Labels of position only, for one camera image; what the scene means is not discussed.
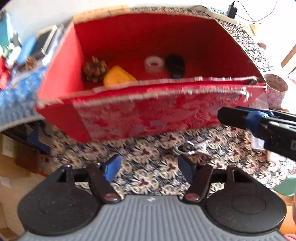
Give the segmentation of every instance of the cup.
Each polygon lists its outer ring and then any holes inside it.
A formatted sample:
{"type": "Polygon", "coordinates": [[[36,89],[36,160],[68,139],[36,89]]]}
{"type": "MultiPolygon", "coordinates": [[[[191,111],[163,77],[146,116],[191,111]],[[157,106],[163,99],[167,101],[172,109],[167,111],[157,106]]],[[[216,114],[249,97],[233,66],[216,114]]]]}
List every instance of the cup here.
{"type": "Polygon", "coordinates": [[[267,83],[266,97],[270,109],[278,109],[288,90],[287,83],[275,74],[266,74],[264,76],[267,83]]]}

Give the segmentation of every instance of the power adapter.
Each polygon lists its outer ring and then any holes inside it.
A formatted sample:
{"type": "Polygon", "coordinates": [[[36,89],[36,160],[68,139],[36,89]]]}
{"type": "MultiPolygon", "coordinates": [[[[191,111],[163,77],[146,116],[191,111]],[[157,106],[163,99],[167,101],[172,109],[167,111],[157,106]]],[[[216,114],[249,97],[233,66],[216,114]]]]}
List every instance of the power adapter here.
{"type": "Polygon", "coordinates": [[[237,13],[237,8],[234,6],[234,3],[229,5],[228,11],[227,11],[227,17],[234,18],[237,13]]]}

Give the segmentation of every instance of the power strip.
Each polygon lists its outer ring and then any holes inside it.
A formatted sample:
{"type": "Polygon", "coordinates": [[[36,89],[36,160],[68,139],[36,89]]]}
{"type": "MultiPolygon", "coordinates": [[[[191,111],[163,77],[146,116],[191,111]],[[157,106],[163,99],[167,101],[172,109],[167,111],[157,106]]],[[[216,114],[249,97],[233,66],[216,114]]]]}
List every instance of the power strip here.
{"type": "Polygon", "coordinates": [[[194,7],[193,9],[196,9],[196,10],[199,10],[199,11],[204,11],[210,17],[223,20],[225,22],[231,23],[231,24],[236,25],[236,26],[239,24],[239,22],[236,21],[235,19],[227,17],[226,12],[221,11],[221,10],[216,9],[216,8],[213,8],[213,7],[205,7],[205,6],[199,5],[199,6],[194,7]]]}

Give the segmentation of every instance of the gray ribbed panel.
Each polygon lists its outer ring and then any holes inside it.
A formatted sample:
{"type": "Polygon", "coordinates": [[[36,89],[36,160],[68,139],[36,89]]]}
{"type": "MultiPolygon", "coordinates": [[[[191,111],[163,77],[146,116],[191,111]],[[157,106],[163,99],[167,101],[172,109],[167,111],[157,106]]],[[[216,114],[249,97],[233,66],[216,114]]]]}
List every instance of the gray ribbed panel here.
{"type": "Polygon", "coordinates": [[[68,235],[42,237],[26,232],[18,241],[286,241],[279,232],[244,237],[212,224],[197,205],[177,196],[133,196],[105,205],[86,227],[68,235]]]}

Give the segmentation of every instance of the white ring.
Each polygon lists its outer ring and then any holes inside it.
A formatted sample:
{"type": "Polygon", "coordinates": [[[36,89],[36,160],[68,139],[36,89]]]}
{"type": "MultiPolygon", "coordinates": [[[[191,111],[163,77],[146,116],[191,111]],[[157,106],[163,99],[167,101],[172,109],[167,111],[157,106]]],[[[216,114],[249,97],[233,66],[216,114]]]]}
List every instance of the white ring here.
{"type": "Polygon", "coordinates": [[[158,56],[149,56],[144,60],[145,70],[150,74],[161,72],[164,65],[163,59],[158,56]]]}

